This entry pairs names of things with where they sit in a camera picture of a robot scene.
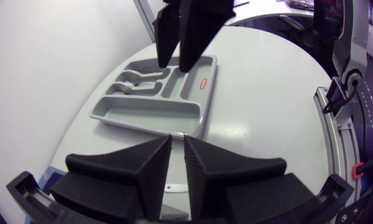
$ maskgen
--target sticker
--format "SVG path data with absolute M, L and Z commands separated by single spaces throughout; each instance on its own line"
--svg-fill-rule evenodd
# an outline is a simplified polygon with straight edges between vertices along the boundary
M 204 79 L 201 81 L 201 83 L 200 83 L 200 89 L 201 89 L 201 90 L 204 89 L 205 84 L 207 84 L 207 79 L 206 79 L 206 78 L 204 78 Z

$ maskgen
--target chair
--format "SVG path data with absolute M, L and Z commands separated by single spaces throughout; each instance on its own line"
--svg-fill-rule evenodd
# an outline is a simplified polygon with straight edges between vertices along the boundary
M 314 0 L 312 28 L 303 27 L 294 19 L 280 15 L 290 29 L 279 30 L 286 38 L 307 51 L 328 73 L 334 76 L 333 47 L 342 30 L 342 1 Z

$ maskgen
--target black foam pad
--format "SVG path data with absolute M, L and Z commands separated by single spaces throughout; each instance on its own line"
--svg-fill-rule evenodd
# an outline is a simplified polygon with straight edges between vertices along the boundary
M 196 138 L 184 138 L 192 219 L 217 217 L 225 187 L 283 175 L 283 159 L 254 159 Z
M 282 215 L 314 198 L 294 174 L 225 189 L 221 214 L 229 223 L 259 223 Z
M 66 158 L 69 173 L 52 187 L 52 194 L 72 209 L 74 209 L 74 203 L 78 203 L 78 207 L 82 208 L 82 204 L 87 202 L 90 207 L 101 210 L 97 207 L 100 205 L 93 205 L 94 201 L 98 200 L 99 195 L 104 200 L 111 201 L 110 194 L 102 194 L 104 190 L 103 182 L 101 188 L 98 184 L 91 185 L 91 189 L 86 190 L 84 193 L 80 192 L 84 197 L 89 197 L 90 194 L 95 193 L 97 197 L 93 200 L 83 201 L 81 200 L 82 195 L 79 195 L 78 198 L 73 198 L 72 194 L 68 192 L 76 192 L 80 184 L 83 184 L 84 181 L 87 182 L 91 178 L 96 179 L 97 182 L 104 181 L 105 183 L 117 184 L 121 188 L 123 187 L 122 185 L 133 186 L 136 187 L 138 192 L 144 217 L 159 218 L 171 153 L 171 143 L 172 137 L 167 136 L 104 155 L 82 156 L 71 154 Z M 122 192 L 118 191 L 118 196 L 120 197 L 121 195 Z M 73 200 L 74 203 L 68 204 L 69 200 L 64 200 L 65 198 Z M 90 213 L 88 210 L 77 211 L 85 215 Z
M 75 172 L 65 174 L 52 188 L 56 201 L 107 223 L 134 223 L 144 217 L 138 189 Z

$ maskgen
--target white table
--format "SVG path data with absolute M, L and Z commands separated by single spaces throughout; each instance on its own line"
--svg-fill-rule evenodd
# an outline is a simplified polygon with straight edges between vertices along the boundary
M 217 74 L 202 140 L 244 156 L 282 157 L 317 194 L 328 176 L 326 146 L 313 95 L 330 79 L 291 42 L 242 27 L 223 27 L 204 54 L 217 56 Z M 61 142 L 52 166 L 67 170 L 65 157 L 104 154 L 159 136 L 105 125 L 88 117 L 102 93 L 132 60 L 156 57 L 150 45 L 123 62 L 91 94 Z M 186 184 L 183 143 L 174 139 L 167 183 Z M 164 194 L 163 203 L 190 212 L 187 193 Z
M 248 4 L 235 7 L 234 12 L 236 16 L 229 19 L 225 25 L 235 26 L 253 19 L 278 15 L 313 17 L 311 11 L 293 9 L 285 2 L 276 2 L 276 0 L 250 0 Z

